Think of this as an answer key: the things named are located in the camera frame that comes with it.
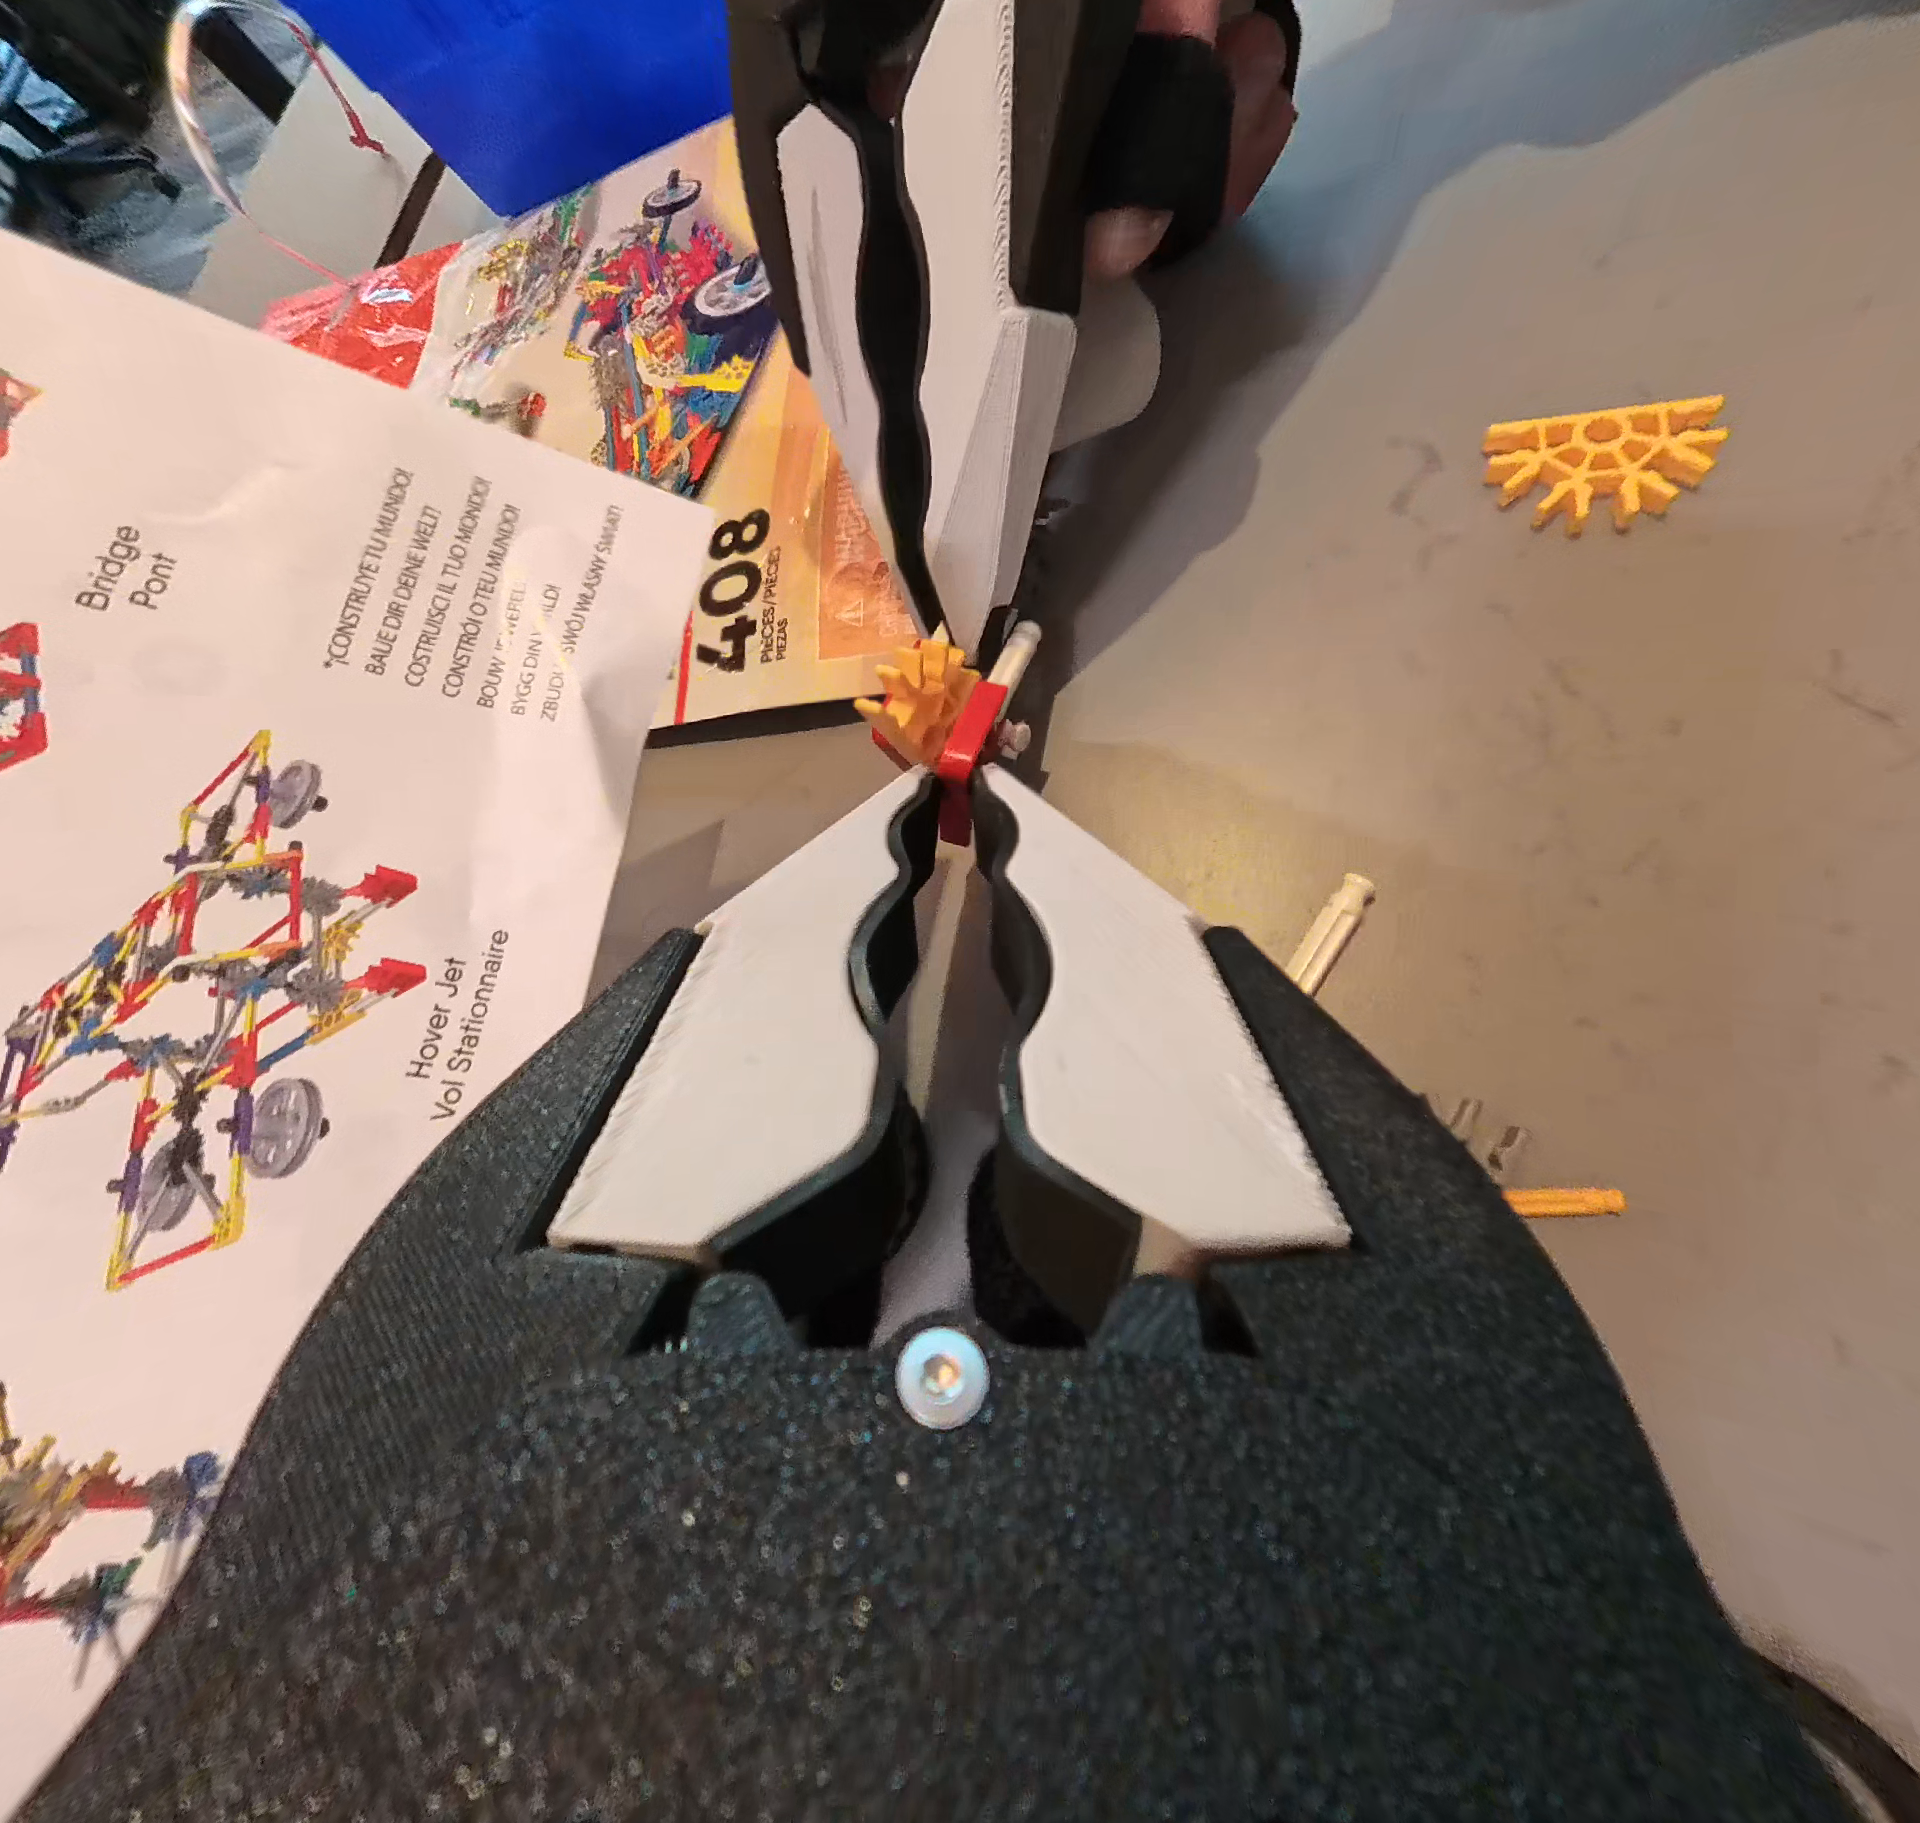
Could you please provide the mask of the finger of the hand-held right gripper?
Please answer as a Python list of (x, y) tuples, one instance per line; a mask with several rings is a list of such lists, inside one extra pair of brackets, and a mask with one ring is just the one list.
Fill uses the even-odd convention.
[(1012, 285), (1016, 17), (1016, 0), (943, 0), (900, 110), (925, 259), (923, 554), (968, 649), (1017, 584), (1078, 336)]
[(794, 276), (789, 340), (909, 609), (933, 624), (914, 253), (900, 219), (869, 202), (868, 138), (852, 116), (803, 105), (783, 124), (775, 152)]

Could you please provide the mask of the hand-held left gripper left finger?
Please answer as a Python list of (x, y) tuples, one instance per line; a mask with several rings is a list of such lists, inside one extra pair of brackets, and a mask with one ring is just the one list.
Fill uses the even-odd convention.
[(721, 1259), (851, 1185), (900, 1100), (891, 1019), (929, 861), (933, 776), (909, 770), (696, 927), (551, 1245)]

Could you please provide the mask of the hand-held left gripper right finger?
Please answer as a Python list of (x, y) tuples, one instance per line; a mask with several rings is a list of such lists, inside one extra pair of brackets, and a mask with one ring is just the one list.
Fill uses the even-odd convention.
[(1000, 767), (975, 776), (975, 849), (1029, 1176), (1116, 1225), (1122, 1272), (1148, 1225), (1200, 1261), (1347, 1246), (1200, 916)]

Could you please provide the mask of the red connector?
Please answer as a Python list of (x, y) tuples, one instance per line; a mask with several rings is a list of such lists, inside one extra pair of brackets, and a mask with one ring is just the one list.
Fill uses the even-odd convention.
[(933, 765), (941, 785), (939, 840), (966, 847), (973, 840), (973, 776), (997, 747), (1008, 688), (991, 678), (973, 683)]

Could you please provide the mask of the connector assembly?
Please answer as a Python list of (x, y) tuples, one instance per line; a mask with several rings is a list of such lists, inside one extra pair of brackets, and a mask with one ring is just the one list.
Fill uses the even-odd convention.
[(912, 638), (876, 667), (880, 693), (854, 697), (873, 738), (900, 765), (933, 770), (980, 681), (948, 627)]

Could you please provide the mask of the building instruction sheet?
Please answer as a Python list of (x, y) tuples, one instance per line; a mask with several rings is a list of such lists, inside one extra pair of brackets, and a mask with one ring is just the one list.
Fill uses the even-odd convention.
[(4, 235), (4, 1774), (584, 997), (696, 506)]

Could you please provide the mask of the person's right hand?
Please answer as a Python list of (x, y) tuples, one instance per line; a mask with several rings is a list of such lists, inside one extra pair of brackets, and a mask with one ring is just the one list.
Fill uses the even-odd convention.
[(1185, 256), (1260, 192), (1296, 124), (1299, 0), (1141, 0), (1083, 182), (1084, 269)]

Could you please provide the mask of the short white spacer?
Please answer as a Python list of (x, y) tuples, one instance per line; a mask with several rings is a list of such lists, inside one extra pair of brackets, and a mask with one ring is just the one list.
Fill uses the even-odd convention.
[(1377, 886), (1371, 878), (1362, 874), (1342, 878), (1285, 961), (1283, 975), (1303, 993), (1319, 993), (1375, 898)]

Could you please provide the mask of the blue plastic bin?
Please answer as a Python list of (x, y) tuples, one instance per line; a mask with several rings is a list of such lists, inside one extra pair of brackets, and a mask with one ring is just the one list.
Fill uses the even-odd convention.
[(278, 0), (495, 214), (732, 106), (727, 0)]

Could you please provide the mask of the grey snowflake connector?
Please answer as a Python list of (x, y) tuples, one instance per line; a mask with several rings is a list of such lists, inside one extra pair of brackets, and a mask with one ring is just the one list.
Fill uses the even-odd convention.
[(1476, 1094), (1428, 1091), (1422, 1100), (1493, 1186), (1522, 1186), (1524, 1159), (1533, 1143), (1527, 1127), (1492, 1114)]

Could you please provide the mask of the colourful toy packaging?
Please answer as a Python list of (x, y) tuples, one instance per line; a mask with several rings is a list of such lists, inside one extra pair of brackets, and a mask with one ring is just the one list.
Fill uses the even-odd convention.
[(728, 122), (410, 243), (354, 276), (308, 259), (261, 330), (705, 509), (658, 727), (876, 693), (918, 627), (778, 330)]

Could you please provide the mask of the yellow connector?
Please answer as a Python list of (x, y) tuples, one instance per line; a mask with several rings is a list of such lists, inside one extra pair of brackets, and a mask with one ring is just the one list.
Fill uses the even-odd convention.
[(1525, 500), (1537, 532), (1560, 526), (1576, 540), (1604, 514), (1625, 536), (1711, 473), (1729, 434), (1722, 410), (1711, 393), (1495, 421), (1481, 440), (1481, 482), (1503, 509)]

